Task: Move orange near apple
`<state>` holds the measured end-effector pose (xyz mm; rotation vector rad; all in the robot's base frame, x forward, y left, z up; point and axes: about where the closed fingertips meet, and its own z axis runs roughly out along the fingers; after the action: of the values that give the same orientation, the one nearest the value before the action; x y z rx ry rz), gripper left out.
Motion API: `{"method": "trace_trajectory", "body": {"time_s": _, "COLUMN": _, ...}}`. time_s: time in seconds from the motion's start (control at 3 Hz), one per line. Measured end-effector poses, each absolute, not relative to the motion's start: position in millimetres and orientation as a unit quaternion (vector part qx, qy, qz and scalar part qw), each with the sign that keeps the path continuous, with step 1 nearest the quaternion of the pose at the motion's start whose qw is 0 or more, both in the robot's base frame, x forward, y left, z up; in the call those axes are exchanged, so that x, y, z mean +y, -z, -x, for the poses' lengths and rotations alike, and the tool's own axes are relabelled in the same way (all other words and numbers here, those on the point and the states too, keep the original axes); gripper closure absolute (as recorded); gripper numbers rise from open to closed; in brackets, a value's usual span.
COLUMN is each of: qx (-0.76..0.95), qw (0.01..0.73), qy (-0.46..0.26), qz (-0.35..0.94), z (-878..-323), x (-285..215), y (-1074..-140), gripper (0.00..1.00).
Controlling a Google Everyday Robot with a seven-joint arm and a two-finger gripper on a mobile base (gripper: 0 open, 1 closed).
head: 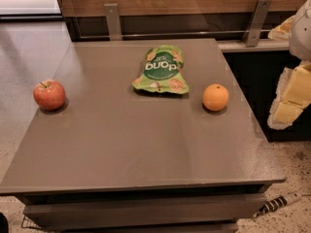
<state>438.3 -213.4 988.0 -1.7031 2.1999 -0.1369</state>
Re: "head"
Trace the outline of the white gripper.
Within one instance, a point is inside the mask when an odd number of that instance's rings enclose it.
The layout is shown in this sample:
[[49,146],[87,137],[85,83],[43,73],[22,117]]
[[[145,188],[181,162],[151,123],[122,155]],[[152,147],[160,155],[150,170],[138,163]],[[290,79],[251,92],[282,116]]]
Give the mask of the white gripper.
[[284,69],[269,111],[268,126],[284,130],[311,104],[311,0],[306,0],[294,16],[273,28],[268,38],[289,39],[291,55],[303,60],[294,69]]

